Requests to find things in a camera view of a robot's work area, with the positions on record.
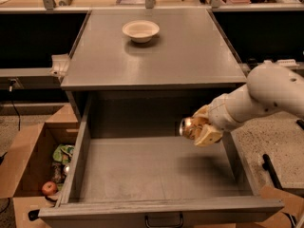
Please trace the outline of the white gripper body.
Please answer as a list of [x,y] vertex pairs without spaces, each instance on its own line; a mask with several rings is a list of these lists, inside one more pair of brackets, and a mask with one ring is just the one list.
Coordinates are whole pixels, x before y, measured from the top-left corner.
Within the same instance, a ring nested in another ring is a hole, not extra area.
[[228,112],[226,106],[227,97],[227,94],[218,96],[208,107],[209,122],[221,131],[233,131],[241,127],[241,123],[237,122]]

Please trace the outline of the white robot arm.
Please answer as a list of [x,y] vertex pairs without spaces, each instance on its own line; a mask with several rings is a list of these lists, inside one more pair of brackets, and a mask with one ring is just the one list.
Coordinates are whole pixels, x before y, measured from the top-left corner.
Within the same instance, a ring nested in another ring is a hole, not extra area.
[[218,96],[193,115],[205,120],[202,129],[195,131],[194,145],[213,144],[225,132],[279,111],[304,118],[304,78],[278,64],[256,66],[245,85]]

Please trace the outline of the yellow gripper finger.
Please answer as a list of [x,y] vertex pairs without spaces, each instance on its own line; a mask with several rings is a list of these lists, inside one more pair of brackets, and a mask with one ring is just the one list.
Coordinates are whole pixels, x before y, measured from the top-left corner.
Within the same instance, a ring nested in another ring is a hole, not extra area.
[[193,114],[193,118],[208,121],[209,120],[208,109],[209,109],[208,104],[202,106]]
[[195,130],[194,145],[205,147],[219,141],[223,136],[223,132],[216,127],[205,124]]

